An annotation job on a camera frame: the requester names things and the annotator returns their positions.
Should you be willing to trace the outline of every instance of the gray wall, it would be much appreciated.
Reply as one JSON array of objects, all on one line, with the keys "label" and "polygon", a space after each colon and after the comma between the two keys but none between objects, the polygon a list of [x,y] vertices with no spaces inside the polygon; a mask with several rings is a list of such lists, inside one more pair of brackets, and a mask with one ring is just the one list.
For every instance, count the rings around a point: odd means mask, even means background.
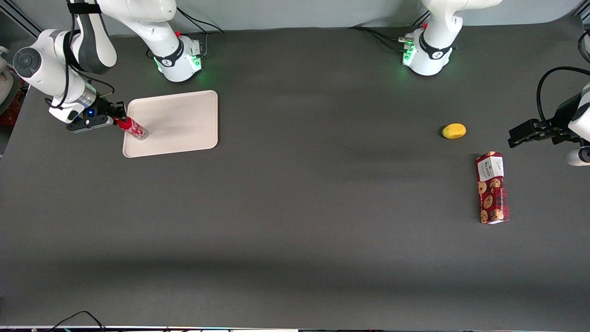
[{"label": "gray wall", "polygon": [[[421,9],[419,0],[178,0],[197,18],[216,22],[227,30],[285,27],[349,27],[370,22],[373,26],[411,24]],[[577,7],[581,0],[504,0],[500,5],[461,15],[467,25],[530,24],[553,21]],[[16,0],[42,28],[69,29],[63,0]],[[131,34],[107,18],[111,35]],[[172,25],[182,32],[196,29],[180,14]]]}]

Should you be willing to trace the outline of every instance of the gray table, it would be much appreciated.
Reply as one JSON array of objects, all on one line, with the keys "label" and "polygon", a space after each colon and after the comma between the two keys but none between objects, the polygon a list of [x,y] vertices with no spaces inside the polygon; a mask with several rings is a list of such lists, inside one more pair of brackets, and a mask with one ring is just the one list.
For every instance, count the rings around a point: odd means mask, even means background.
[{"label": "gray table", "polygon": [[[119,129],[71,134],[31,91],[0,162],[0,323],[590,330],[590,169],[573,145],[506,143],[546,70],[588,66],[581,31],[467,27],[435,77],[360,31],[229,32],[180,84],[115,40],[112,100],[215,90],[219,145],[127,159]],[[548,113],[587,81],[555,74]],[[467,136],[439,137],[451,122]],[[495,226],[489,150],[512,215]]]}]

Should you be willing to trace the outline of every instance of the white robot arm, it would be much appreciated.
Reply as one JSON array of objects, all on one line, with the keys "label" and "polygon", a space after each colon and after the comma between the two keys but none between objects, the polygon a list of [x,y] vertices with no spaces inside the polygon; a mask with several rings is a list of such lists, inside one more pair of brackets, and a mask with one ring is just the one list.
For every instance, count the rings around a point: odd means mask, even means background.
[{"label": "white robot arm", "polygon": [[168,21],[176,14],[175,0],[99,0],[106,15],[135,32],[154,54],[158,69],[172,82],[182,82],[201,70],[201,45],[174,33]]},{"label": "white robot arm", "polygon": [[67,123],[68,130],[99,128],[113,123],[114,116],[124,116],[124,108],[109,106],[77,73],[103,74],[117,61],[101,13],[135,31],[168,80],[181,82],[201,69],[199,42],[177,37],[167,23],[176,13],[175,0],[69,0],[68,8],[79,31],[45,30],[13,60],[26,82],[53,96],[49,112]]},{"label": "white robot arm", "polygon": [[553,144],[578,143],[580,147],[569,151],[566,161],[572,166],[590,166],[590,83],[582,92],[559,105],[551,119],[544,116],[541,120],[530,119],[511,129],[508,144],[515,148],[545,139],[551,139]]},{"label": "white robot arm", "polygon": [[422,0],[432,18],[426,29],[416,29],[399,39],[406,43],[407,50],[402,64],[420,75],[437,74],[448,63],[453,50],[451,45],[463,27],[463,19],[455,16],[455,13],[488,8],[501,2],[502,0]]},{"label": "white robot arm", "polygon": [[53,96],[49,113],[65,123],[75,120],[97,97],[94,87],[67,64],[102,74],[117,61],[95,1],[70,0],[69,7],[70,11],[85,13],[76,15],[79,33],[45,30],[33,45],[20,49],[13,60],[15,71],[26,82]]}]

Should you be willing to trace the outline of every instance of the cable wire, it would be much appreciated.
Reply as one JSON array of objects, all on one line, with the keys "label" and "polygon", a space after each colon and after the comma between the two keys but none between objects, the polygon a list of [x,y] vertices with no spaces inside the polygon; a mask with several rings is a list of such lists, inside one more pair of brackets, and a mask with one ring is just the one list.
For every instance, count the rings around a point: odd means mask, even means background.
[{"label": "cable wire", "polygon": [[197,28],[199,28],[201,31],[203,31],[204,34],[208,34],[207,31],[205,31],[205,29],[201,28],[201,26],[194,21],[194,18],[191,18],[189,15],[187,15],[186,13],[184,13],[183,11],[180,11],[182,16],[184,16],[186,19],[188,19],[191,23],[193,23],[194,25],[196,25]]},{"label": "cable wire", "polygon": [[422,19],[422,17],[424,17],[425,15],[428,15],[428,14],[430,14],[430,11],[429,11],[429,10],[427,10],[427,11],[426,11],[424,14],[422,14],[420,17],[418,17],[418,18],[417,18],[417,19],[414,21],[414,23],[412,23],[412,26],[416,25],[416,23],[418,23],[418,21],[419,21],[419,20],[421,20],[421,19]]},{"label": "cable wire", "polygon": [[385,40],[395,40],[397,41],[397,38],[393,38],[390,36],[387,36],[385,34],[382,34],[381,32],[371,29],[371,28],[366,28],[366,27],[350,27],[350,30],[360,30],[360,31],[366,31],[368,33],[370,33],[373,37],[375,37],[383,46],[387,47],[388,49],[392,50],[392,51],[398,51],[399,48],[393,47],[391,45],[389,45]]},{"label": "cable wire", "polygon": [[420,23],[418,23],[418,26],[422,25],[422,23],[424,23],[424,21],[426,21],[426,19],[429,18],[429,17],[430,17],[430,12],[428,13],[428,15],[426,15],[426,17],[424,17],[422,19],[422,21],[420,21]]},{"label": "cable wire", "polygon": [[577,67],[562,66],[562,67],[555,67],[555,68],[547,71],[543,75],[543,77],[541,77],[541,79],[539,80],[539,84],[537,85],[537,96],[536,96],[537,97],[537,111],[539,112],[539,117],[541,118],[541,122],[543,122],[543,125],[545,125],[545,127],[548,128],[549,131],[556,136],[558,136],[559,134],[554,130],[554,128],[552,126],[549,125],[549,122],[545,118],[545,114],[543,114],[543,108],[541,107],[541,88],[543,87],[543,83],[545,82],[547,77],[549,75],[551,75],[552,73],[559,71],[559,70],[575,71],[577,73],[590,76],[590,70],[585,70],[585,69],[581,69],[581,68],[577,68]]},{"label": "cable wire", "polygon": [[217,29],[217,30],[219,30],[219,32],[221,32],[222,34],[224,34],[224,33],[225,33],[225,31],[223,31],[223,30],[222,30],[220,27],[218,27],[218,26],[217,26],[217,25],[215,25],[215,24],[208,23],[208,22],[205,22],[205,21],[200,21],[200,20],[198,20],[198,19],[196,19],[196,18],[194,18],[194,17],[190,16],[189,14],[187,14],[185,11],[183,11],[182,9],[180,9],[180,8],[178,8],[178,7],[176,7],[176,9],[178,9],[178,11],[179,11],[179,12],[180,12],[180,13],[181,13],[181,14],[182,14],[184,17],[186,17],[186,18],[192,18],[192,19],[194,19],[195,21],[197,21],[197,22],[199,22],[199,23],[203,23],[203,24],[209,25],[210,27],[214,27],[214,28],[216,28],[216,29]]},{"label": "cable wire", "polygon": [[88,316],[90,316],[96,322],[96,324],[98,325],[98,327],[100,327],[100,330],[102,332],[105,332],[106,331],[106,327],[95,316],[93,316],[90,312],[88,312],[86,310],[82,310],[82,311],[78,311],[77,313],[69,316],[68,318],[66,318],[64,320],[61,320],[54,327],[52,327],[49,330],[47,330],[47,332],[51,332],[51,331],[55,330],[58,326],[62,325],[64,322],[66,322],[66,321],[68,321],[68,320],[70,320],[70,319],[78,316],[79,314],[87,314]]},{"label": "cable wire", "polygon": [[367,31],[367,32],[371,32],[373,34],[376,34],[376,35],[378,35],[378,36],[380,36],[380,37],[382,37],[384,39],[387,39],[387,40],[398,41],[397,38],[390,37],[390,36],[388,36],[388,35],[386,35],[386,34],[384,34],[382,32],[379,32],[379,31],[377,31],[375,29],[371,29],[371,28],[368,28],[368,27],[360,27],[358,25],[355,25],[354,27],[350,27],[349,29]]},{"label": "cable wire", "polygon": [[99,80],[99,79],[95,79],[95,78],[93,78],[93,77],[90,77],[90,76],[88,76],[88,75],[86,75],[86,74],[82,73],[81,71],[77,70],[77,69],[76,69],[76,68],[74,68],[72,65],[70,65],[70,68],[72,68],[72,70],[74,70],[76,73],[78,73],[78,75],[80,75],[80,76],[82,76],[82,77],[85,77],[85,78],[87,78],[87,79],[89,79],[89,80],[91,80],[91,81],[99,82],[100,84],[102,84],[102,85],[105,85],[105,86],[108,86],[108,87],[111,89],[111,91],[109,91],[109,92],[107,92],[107,93],[105,93],[105,94],[103,94],[103,95],[100,95],[100,96],[99,96],[100,98],[103,98],[103,97],[106,97],[106,96],[108,96],[108,95],[112,95],[112,94],[114,94],[114,86],[112,86],[111,84],[109,84],[109,83],[107,83],[107,82],[105,82],[105,81],[101,81],[101,80]]},{"label": "cable wire", "polygon": [[590,54],[588,54],[588,51],[584,49],[585,48],[585,44],[586,44],[585,41],[584,41],[584,38],[589,33],[590,33],[590,30],[584,31],[584,33],[578,39],[578,52],[580,52],[580,55],[584,58],[584,60],[586,60],[586,62],[589,62],[590,63]]},{"label": "cable wire", "polygon": [[[74,28],[76,27],[76,20],[74,18],[74,14],[71,14],[71,17],[72,17],[72,25],[71,25],[71,29],[70,29],[70,36],[68,37],[68,40],[69,40],[68,44],[69,45],[71,45],[71,43],[72,43],[72,38],[73,38],[73,35],[74,35]],[[70,91],[70,71],[69,71],[69,68],[70,68],[70,64],[68,63],[68,59],[66,59],[65,60],[65,89],[64,89],[64,96],[61,98],[61,101],[60,101],[59,104],[57,104],[57,106],[53,106],[51,104],[51,101],[50,101],[48,103],[50,108],[63,109],[61,107],[61,105],[64,104],[65,99],[68,96],[68,92]]]}]

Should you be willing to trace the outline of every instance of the yellow lemon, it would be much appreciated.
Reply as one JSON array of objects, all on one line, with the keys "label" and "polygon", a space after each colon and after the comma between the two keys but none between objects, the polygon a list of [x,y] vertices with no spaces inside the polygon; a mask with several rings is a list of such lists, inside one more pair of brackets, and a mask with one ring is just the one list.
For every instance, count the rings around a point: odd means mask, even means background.
[{"label": "yellow lemon", "polygon": [[467,128],[460,123],[451,123],[442,130],[442,135],[448,139],[457,139],[465,136]]}]

